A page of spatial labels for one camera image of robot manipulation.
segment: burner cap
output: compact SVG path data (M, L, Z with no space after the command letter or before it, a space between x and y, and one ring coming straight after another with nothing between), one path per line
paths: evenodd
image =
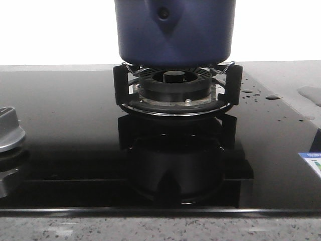
M184 81L185 72L170 70L163 74L163 83L181 83Z
M211 83L210 72L200 68L147 69L139 75L139 94L156 101L184 102L208 96Z

